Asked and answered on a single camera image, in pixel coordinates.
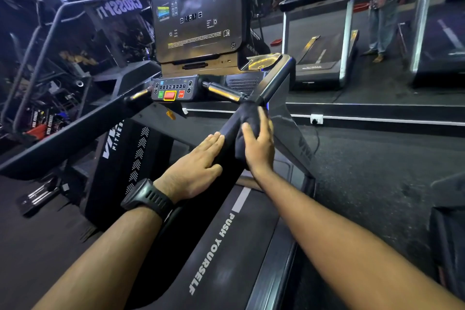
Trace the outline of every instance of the wristwatch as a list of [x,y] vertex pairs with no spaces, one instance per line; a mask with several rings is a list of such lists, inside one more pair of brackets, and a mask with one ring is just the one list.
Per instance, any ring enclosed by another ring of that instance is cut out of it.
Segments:
[[168,219],[174,208],[169,197],[155,188],[150,179],[142,179],[138,182],[121,202],[121,207],[125,210],[134,209],[140,205],[145,205],[155,211],[162,221]]

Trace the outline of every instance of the power socket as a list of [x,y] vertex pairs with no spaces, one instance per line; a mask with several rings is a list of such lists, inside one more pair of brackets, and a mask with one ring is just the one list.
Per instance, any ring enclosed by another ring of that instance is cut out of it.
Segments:
[[310,114],[310,122],[313,125],[323,125],[323,114]]

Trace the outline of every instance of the control panel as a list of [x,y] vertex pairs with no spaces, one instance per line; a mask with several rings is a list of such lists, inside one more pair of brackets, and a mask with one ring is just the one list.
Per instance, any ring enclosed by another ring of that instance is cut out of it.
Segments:
[[199,90],[198,75],[155,79],[152,83],[154,101],[192,101]]

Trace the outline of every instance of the treadmill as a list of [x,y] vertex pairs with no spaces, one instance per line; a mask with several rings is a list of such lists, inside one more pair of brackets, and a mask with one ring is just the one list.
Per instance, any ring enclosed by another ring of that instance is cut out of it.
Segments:
[[[241,74],[263,77],[250,95],[224,85],[228,72],[238,72],[228,60],[237,59],[250,37],[247,2],[152,0],[162,76],[154,74],[0,166],[0,174],[10,178],[42,177],[123,121],[194,147],[210,132],[184,115],[183,102],[221,98],[239,105],[220,129],[225,143],[214,164],[223,167],[223,174],[202,194],[179,203],[166,220],[141,268],[128,308],[278,309],[282,305],[296,242],[263,192],[236,185],[241,175],[250,175],[240,126],[248,121],[257,135],[257,107],[267,107],[275,129],[274,169],[308,195],[315,193],[316,162],[286,106],[295,78],[293,58],[287,54],[248,57]],[[159,6],[164,17],[157,15]],[[217,23],[210,27],[208,20],[214,19]],[[230,30],[227,36],[224,30]],[[156,178],[137,171],[136,160],[146,157],[143,152],[134,162],[122,162],[135,169],[129,177],[135,182]],[[124,196],[102,197],[101,213],[116,219]]]
[[[290,12],[295,8],[325,0],[284,0],[279,4],[284,13],[282,50],[287,53]],[[311,37],[297,57],[295,90],[337,89],[345,86],[356,54],[358,30],[352,30],[354,0],[347,0],[344,31],[333,35]]]
[[412,22],[398,24],[404,65],[413,86],[464,86],[465,2],[445,3],[428,18],[430,0],[417,0]]

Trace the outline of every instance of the sneaker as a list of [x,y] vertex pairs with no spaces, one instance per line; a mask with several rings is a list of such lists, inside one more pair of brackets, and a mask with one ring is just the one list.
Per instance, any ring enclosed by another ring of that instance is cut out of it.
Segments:
[[362,53],[362,56],[365,56],[365,55],[376,55],[378,54],[378,51],[376,49],[369,49],[367,50],[365,53]]
[[384,55],[383,54],[378,54],[378,56],[373,60],[373,63],[377,64],[379,62],[382,62],[384,60]]

